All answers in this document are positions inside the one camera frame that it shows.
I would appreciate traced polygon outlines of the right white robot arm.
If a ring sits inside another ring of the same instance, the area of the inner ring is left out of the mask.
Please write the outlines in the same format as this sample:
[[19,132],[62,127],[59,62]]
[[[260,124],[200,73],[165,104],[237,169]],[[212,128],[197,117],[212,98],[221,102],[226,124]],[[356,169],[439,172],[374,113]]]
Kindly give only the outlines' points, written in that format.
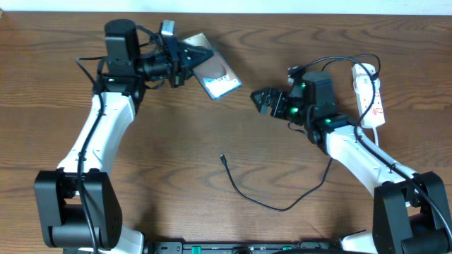
[[251,100],[262,114],[303,126],[311,143],[371,193],[372,230],[342,238],[344,252],[451,252],[451,213],[441,178],[397,162],[339,113],[328,73],[296,75],[291,90],[267,87],[252,92]]

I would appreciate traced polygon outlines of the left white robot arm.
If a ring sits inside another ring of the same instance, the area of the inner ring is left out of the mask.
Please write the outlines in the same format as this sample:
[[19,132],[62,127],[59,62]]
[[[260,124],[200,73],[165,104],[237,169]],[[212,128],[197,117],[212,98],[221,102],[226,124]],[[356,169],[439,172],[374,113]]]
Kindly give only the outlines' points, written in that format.
[[149,32],[152,50],[142,52],[141,26],[116,19],[105,25],[107,53],[90,76],[92,106],[67,156],[34,182],[44,243],[65,253],[148,253],[145,235],[123,223],[110,181],[112,164],[144,95],[169,83],[182,86],[195,67],[213,56],[202,46],[180,42],[174,22]]

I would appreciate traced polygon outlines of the bronze Galaxy smartphone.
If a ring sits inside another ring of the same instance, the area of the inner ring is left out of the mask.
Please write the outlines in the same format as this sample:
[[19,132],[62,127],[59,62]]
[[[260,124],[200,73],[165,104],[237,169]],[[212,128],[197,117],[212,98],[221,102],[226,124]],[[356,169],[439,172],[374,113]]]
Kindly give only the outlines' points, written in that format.
[[183,42],[191,46],[205,47],[213,52],[212,57],[194,68],[194,75],[211,99],[220,99],[242,86],[237,74],[204,33],[188,37]]

